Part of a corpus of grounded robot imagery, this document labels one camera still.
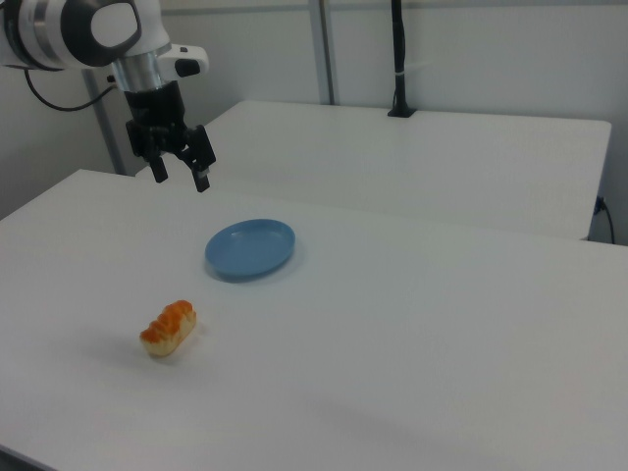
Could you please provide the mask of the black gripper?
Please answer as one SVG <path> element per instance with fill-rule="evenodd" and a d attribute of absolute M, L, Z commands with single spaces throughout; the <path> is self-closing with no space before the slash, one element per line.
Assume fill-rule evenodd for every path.
<path fill-rule="evenodd" d="M 156 183 L 168 178 L 164 153 L 173 153 L 189 168 L 196 190 L 210 187 L 209 170 L 216 155 L 202 126 L 189 128 L 179 85 L 173 81 L 143 92 L 126 92 L 131 119 L 126 128 L 131 150 L 148 163 Z"/>

